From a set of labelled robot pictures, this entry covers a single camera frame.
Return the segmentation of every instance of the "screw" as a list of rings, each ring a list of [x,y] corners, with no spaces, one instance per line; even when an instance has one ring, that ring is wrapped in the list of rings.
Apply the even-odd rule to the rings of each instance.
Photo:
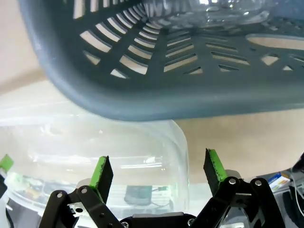
[[[81,193],[82,193],[82,194],[85,194],[86,192],[87,192],[87,189],[82,189],[82,190],[81,190]]]
[[[257,181],[256,181],[256,185],[257,185],[257,186],[261,186],[261,185],[262,185],[262,182],[261,182],[260,180],[257,180]]]
[[[235,179],[233,179],[233,178],[231,178],[230,180],[229,180],[229,184],[235,184],[237,181],[235,180]]]
[[[188,226],[191,226],[191,224],[194,222],[194,219],[193,218],[190,218],[189,220],[188,220]]]
[[[127,222],[122,222],[122,225],[124,228],[129,228],[129,223],[127,223]]]

